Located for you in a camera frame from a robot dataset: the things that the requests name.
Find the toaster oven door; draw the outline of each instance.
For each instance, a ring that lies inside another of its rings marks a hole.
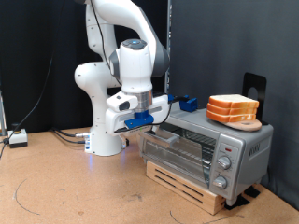
[[[188,135],[192,133],[173,125],[169,127],[140,134],[141,155],[208,185],[201,144],[190,139]]]

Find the toaster oven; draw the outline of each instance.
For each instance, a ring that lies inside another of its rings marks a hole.
[[[140,156],[200,185],[233,205],[237,196],[266,174],[273,127],[235,130],[173,104],[166,123],[138,136]]]

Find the blue light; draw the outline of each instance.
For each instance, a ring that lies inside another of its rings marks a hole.
[[[121,165],[122,166],[125,165],[125,150],[123,150],[121,153]]]
[[[90,155],[90,162],[89,162],[90,170],[93,170],[93,155]]]

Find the stack of bread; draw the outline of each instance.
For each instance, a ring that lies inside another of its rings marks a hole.
[[[224,123],[255,120],[259,104],[258,101],[238,94],[210,96],[206,116]]]

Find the black cable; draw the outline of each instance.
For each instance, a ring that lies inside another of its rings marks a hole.
[[[187,101],[189,101],[189,99],[186,98],[185,96],[177,96],[177,97],[175,97],[175,99],[172,101],[172,103],[175,103],[175,102],[177,102],[177,101],[187,102]]]
[[[69,142],[69,143],[74,143],[74,144],[85,144],[85,141],[77,141],[77,142],[73,142],[73,141],[70,141],[66,138],[63,138],[61,135],[59,135],[56,131],[52,130],[54,133],[56,133],[59,137],[61,137],[62,139],[64,139],[66,142]]]
[[[61,134],[65,135],[65,136],[67,136],[67,137],[76,137],[75,134],[72,134],[72,133],[64,133],[63,131],[61,131],[61,130],[59,130],[59,129],[57,129],[57,128],[54,128],[54,127],[51,127],[51,129],[52,129],[53,131],[56,131],[56,132],[58,132],[58,133],[61,133]]]
[[[59,21],[58,21],[58,28],[57,28],[57,31],[56,31],[56,35],[54,37],[54,50],[51,54],[51,58],[50,58],[50,65],[49,65],[49,69],[48,69],[48,73],[47,73],[47,76],[46,76],[46,80],[45,80],[45,83],[44,83],[44,87],[43,87],[43,90],[42,92],[40,93],[40,96],[36,102],[36,105],[34,106],[34,108],[29,112],[29,114],[26,115],[26,117],[19,123],[19,125],[13,130],[12,134],[10,135],[10,137],[8,138],[8,141],[9,139],[11,138],[11,136],[19,129],[19,127],[27,120],[27,118],[35,111],[35,109],[37,108],[37,106],[39,105],[39,102],[45,92],[45,89],[46,89],[46,86],[47,86],[47,83],[48,83],[48,79],[49,79],[49,76],[50,76],[50,69],[51,69],[51,66],[52,66],[52,62],[53,62],[53,56],[55,54],[55,51],[56,51],[56,41],[57,41],[57,37],[58,37],[58,34],[59,34],[59,28],[60,28],[60,24],[61,24],[61,18],[62,18],[62,14],[63,14],[63,11],[64,11],[64,5],[65,5],[65,0],[63,2],[63,5],[62,5],[62,9],[60,11],[60,16],[59,16]],[[3,150],[5,148],[5,146],[7,145],[7,141],[4,143],[3,147],[2,147],[2,150],[1,150],[1,154],[0,154],[0,160],[2,158],[2,155],[3,155]]]
[[[9,138],[5,138],[5,139],[3,139],[3,141],[2,142],[0,142],[0,144],[2,144],[2,143],[4,143],[4,144],[9,144]]]
[[[103,53],[104,53],[104,56],[105,56],[105,59],[106,59],[106,63],[108,65],[108,68],[109,70],[111,70],[110,68],[110,64],[108,63],[108,60],[107,60],[107,56],[106,56],[106,53],[105,53],[105,48],[104,48],[104,38],[103,38],[103,33],[102,33],[102,29],[101,29],[101,26],[100,26],[100,23],[97,19],[97,16],[95,14],[95,10],[94,10],[94,6],[93,6],[93,0],[91,0],[91,3],[92,3],[92,8],[93,8],[93,14],[94,14],[94,17],[95,17],[95,20],[96,20],[96,23],[97,23],[97,26],[99,27],[99,30],[100,30],[100,34],[101,34],[101,37],[102,37],[102,49],[103,49]]]
[[[164,121],[160,122],[160,123],[153,123],[153,125],[161,125],[163,124],[164,122],[167,121],[168,117],[169,117],[169,114],[170,114],[170,111],[171,111],[171,106],[172,106],[172,102],[170,103],[170,106],[169,106],[169,110],[168,110],[168,114],[166,116],[166,118],[164,119]]]

